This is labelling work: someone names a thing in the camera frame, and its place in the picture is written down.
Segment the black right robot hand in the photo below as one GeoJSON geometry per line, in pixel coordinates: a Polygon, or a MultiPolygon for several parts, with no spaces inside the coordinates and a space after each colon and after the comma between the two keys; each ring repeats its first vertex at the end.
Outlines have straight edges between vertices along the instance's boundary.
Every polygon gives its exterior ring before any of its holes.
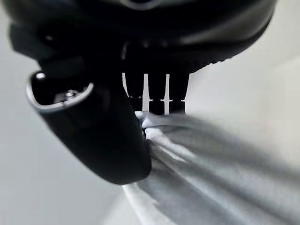
{"type": "Polygon", "coordinates": [[[151,157],[135,111],[185,111],[189,76],[249,48],[274,0],[3,0],[9,39],[40,65],[27,98],[68,150],[102,179],[145,179],[151,157]]]}

